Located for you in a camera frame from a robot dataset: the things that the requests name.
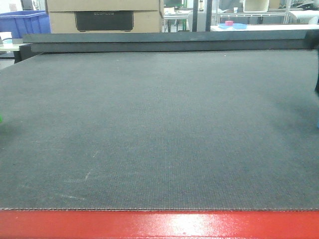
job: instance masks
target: white table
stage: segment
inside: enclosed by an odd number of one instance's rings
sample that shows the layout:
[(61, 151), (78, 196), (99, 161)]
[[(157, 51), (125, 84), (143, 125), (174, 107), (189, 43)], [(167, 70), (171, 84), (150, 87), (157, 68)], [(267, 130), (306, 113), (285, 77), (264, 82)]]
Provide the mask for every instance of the white table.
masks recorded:
[(14, 59), (15, 62), (18, 62), (21, 60), (21, 55), (20, 55), (20, 46), (25, 45), (25, 44), (12, 44), (12, 45), (0, 45), (0, 52), (8, 52), (8, 51), (13, 51), (14, 57), (1, 57), (1, 60), (8, 60), (8, 59)]
[(272, 30), (314, 30), (319, 29), (317, 24), (285, 24), (285, 25), (247, 25), (247, 29), (222, 29), (219, 26), (211, 26), (211, 31), (272, 31)]
[(0, 52), (3, 51), (20, 51), (20, 46), (25, 44), (0, 45)]

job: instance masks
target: blue plastic crate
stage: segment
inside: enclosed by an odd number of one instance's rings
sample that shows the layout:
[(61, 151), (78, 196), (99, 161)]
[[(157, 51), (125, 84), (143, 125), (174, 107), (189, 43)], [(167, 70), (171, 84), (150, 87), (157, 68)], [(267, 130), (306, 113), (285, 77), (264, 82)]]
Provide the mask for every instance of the blue plastic crate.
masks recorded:
[(49, 16), (45, 11), (13, 11), (0, 14), (0, 32), (10, 31), (13, 38), (27, 33), (50, 33)]

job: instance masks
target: red metal frame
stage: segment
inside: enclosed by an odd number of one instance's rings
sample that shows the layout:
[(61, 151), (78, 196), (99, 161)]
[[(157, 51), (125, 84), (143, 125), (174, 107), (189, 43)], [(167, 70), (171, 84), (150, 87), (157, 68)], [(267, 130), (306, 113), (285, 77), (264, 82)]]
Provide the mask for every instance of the red metal frame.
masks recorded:
[(318, 239), (319, 211), (0, 211), (0, 239)]

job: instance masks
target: gray felt mat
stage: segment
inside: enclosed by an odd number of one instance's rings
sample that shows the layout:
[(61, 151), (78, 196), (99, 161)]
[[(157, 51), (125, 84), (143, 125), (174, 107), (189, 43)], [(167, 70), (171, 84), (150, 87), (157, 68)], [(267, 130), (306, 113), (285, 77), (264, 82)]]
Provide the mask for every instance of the gray felt mat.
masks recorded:
[(319, 209), (314, 51), (39, 55), (0, 71), (0, 208)]

